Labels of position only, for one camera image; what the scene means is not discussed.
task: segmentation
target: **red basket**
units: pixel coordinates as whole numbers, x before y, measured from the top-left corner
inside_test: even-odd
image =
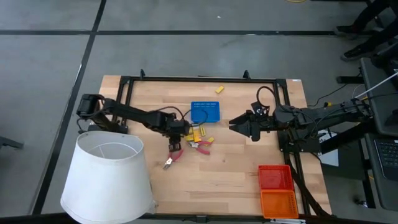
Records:
[[[288,165],[259,166],[261,190],[293,190],[292,174]]]

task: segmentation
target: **gray floor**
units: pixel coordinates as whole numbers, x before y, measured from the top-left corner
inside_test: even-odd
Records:
[[[99,4],[94,0],[0,0],[0,29],[91,30]],[[113,0],[106,4],[99,29],[331,30],[352,22],[364,7],[365,3],[310,0],[301,4]],[[1,217],[29,213],[87,40],[86,35],[0,35],[0,136],[25,143],[21,151],[7,147],[0,151]],[[211,77],[241,77],[247,69],[252,77],[302,79],[311,104],[339,87],[335,77],[358,74],[358,62],[344,63],[339,56],[361,41],[320,36],[97,36],[78,99],[83,93],[97,93],[103,75],[138,75],[141,68],[149,76]],[[354,87],[347,86],[325,100],[346,100]],[[44,213],[62,212],[60,194],[78,136],[75,120],[73,115]],[[353,195],[363,194],[359,181],[327,175],[325,180],[335,215],[387,223],[397,220],[397,212],[379,205],[367,210],[352,203]]]

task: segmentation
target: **red handle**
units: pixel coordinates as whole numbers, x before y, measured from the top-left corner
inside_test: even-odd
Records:
[[[179,150],[178,152],[169,152],[169,158],[172,158],[173,161],[179,159],[182,155],[183,150]]]
[[[206,142],[206,141],[201,141],[198,143],[199,143],[199,145],[210,145],[211,144],[211,142]]]
[[[199,148],[199,147],[197,148],[197,151],[200,152],[200,153],[202,153],[202,154],[204,154],[204,155],[210,155],[210,151],[201,149],[201,148]]]

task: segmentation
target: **orange bin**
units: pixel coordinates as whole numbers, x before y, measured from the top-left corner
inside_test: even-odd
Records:
[[[293,190],[262,190],[261,208],[264,218],[298,218]]]
[[[293,190],[292,173],[288,165],[260,165],[261,190]]]

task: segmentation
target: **white lamp shade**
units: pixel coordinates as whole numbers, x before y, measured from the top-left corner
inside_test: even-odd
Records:
[[[136,137],[105,131],[78,136],[62,208],[80,223],[126,223],[153,206],[144,157]]]

